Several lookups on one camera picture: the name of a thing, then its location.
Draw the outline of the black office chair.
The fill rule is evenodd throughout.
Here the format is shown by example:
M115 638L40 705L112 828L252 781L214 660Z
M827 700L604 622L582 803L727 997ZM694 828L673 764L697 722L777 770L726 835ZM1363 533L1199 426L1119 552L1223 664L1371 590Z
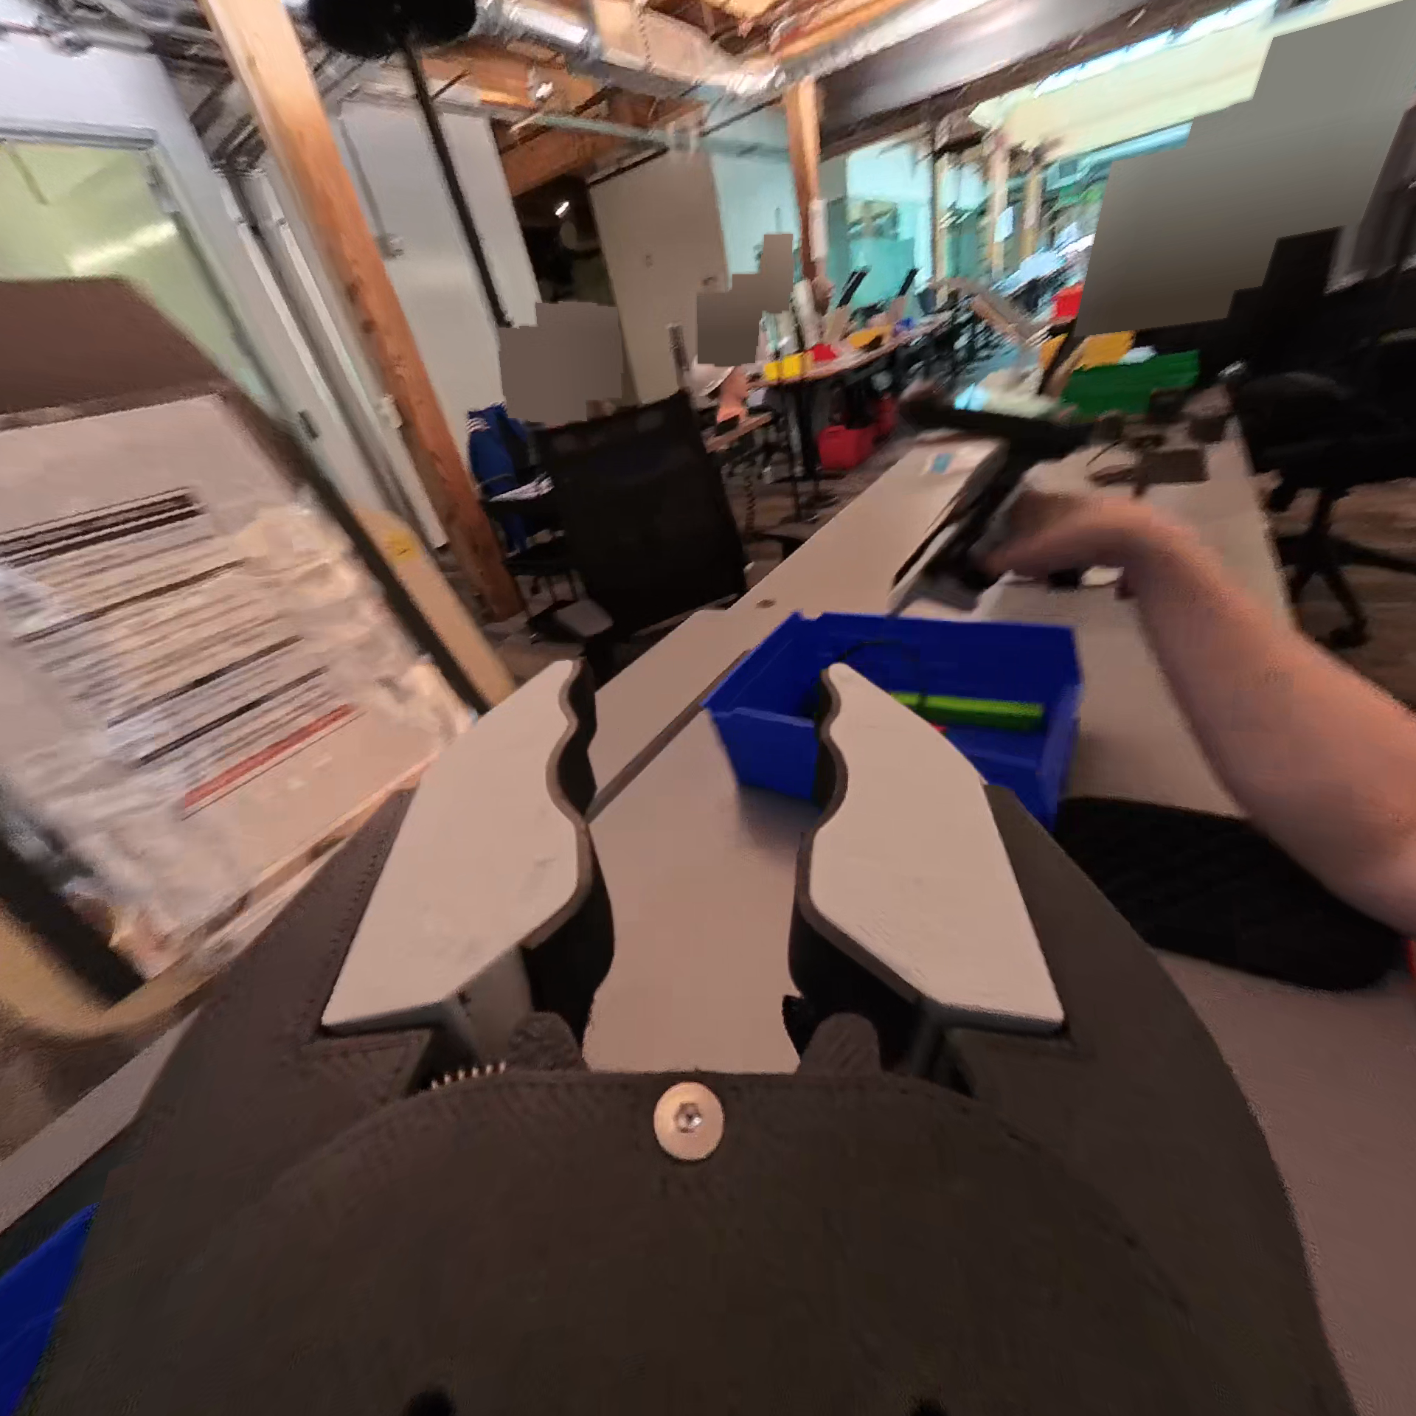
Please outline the black office chair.
M1363 649L1367 611L1359 606L1347 567L1416 577L1416 558L1352 543L1330 533L1334 503L1359 487L1413 483L1413 421L1367 408L1334 380L1288 370L1235 380L1226 386L1248 461L1256 474L1275 474L1267 512L1285 515L1301 496L1317 496L1303 533L1275 538L1288 577L1288 599L1301 604L1319 580L1343 611L1329 633L1329 649Z
M536 451L570 573L608 616L582 633L595 684L640 633L748 590L748 552L690 395L538 432Z

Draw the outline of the black framed instruction board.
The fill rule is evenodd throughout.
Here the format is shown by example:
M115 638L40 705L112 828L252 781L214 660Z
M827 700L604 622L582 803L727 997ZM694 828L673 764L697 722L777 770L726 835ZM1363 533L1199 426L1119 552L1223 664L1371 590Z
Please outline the black framed instruction board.
M405 788L508 676L135 284L3 281L3 913L115 1006Z

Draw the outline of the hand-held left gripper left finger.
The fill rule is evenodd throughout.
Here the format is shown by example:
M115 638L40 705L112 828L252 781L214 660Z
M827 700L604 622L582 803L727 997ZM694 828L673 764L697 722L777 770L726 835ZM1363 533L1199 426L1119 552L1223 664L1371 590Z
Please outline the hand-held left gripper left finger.
M561 660L421 774L323 1029L508 1037L527 1013L554 1013L588 1033L601 991L590 736L588 664Z

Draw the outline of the blue plastic bin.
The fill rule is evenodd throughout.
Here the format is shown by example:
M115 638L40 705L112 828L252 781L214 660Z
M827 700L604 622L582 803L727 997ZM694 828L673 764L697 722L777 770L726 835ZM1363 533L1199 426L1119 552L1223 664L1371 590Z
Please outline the blue plastic bin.
M49 1353L60 1303L78 1278L95 1203L13 1262L0 1278L0 1412L13 1416Z
M932 730L1054 828L1082 718L1082 660L1069 626L930 616L790 616L707 698L705 714L748 788L808 802L825 671L846 664L880 694L1045 705L1042 732Z

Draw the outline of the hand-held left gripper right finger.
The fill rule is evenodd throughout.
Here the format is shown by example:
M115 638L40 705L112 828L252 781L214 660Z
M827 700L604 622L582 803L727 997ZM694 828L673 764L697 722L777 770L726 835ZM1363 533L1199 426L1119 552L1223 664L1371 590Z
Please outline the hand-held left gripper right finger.
M825 803L796 908L930 1024L1067 1028L985 781L930 722L848 664L819 676Z

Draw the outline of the small green bin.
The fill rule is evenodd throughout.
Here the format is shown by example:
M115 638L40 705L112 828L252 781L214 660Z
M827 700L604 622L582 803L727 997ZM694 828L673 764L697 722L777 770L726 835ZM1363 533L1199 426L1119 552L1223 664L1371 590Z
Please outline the small green bin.
M1199 351L1155 356L1141 364L1078 365L1057 403L1074 419L1145 415L1150 395L1190 390L1199 382Z

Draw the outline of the blue striped jacket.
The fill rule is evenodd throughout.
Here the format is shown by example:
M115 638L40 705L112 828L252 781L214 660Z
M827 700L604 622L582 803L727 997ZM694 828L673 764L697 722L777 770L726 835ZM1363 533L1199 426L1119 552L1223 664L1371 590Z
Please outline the blue striped jacket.
M466 415L466 466L510 555L549 528L550 483L536 466L531 432L503 403Z

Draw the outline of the person's dark clothing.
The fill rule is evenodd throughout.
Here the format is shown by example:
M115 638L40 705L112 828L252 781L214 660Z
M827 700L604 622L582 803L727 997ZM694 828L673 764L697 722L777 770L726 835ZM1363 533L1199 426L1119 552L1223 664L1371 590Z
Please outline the person's dark clothing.
M1069 797L1057 851L1155 950L1319 993L1410 965L1410 940L1343 906L1239 815Z

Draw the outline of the wooden support post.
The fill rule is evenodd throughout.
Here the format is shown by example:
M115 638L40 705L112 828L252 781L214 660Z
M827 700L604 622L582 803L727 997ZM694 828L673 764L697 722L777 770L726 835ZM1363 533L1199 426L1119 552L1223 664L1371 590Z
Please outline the wooden support post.
M508 577L499 538L469 487L452 421L444 419L436 382L367 225L287 5L206 0L203 12L252 106L266 150L323 253L324 275L342 291L367 358L374 364L381 390L396 399L402 447L452 538L453 565L494 622L521 616L521 584Z

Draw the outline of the green bar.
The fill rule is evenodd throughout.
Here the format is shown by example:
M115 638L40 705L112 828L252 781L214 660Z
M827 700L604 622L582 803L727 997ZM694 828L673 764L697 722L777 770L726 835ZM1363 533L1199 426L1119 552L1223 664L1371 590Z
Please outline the green bar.
M891 694L903 708L930 722L932 730L990 730L990 732L1042 732L1045 705L1030 700L976 700L976 698L924 698Z

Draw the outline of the person's right forearm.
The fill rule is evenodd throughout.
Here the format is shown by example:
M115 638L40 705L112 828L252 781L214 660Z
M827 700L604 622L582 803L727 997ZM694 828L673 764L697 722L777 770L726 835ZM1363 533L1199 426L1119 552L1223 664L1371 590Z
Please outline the person's right forearm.
M1190 533L1138 512L1114 558L1226 797L1334 896L1413 939L1413 714L1262 611Z

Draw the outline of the person's right hand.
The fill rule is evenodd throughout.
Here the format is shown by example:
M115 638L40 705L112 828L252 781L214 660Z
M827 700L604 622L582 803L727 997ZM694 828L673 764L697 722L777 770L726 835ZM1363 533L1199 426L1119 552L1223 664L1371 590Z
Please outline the person's right hand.
M1019 492L1000 538L975 558L994 577L1051 580L1069 573L1133 573L1168 528L1133 499L1082 499L1067 492Z

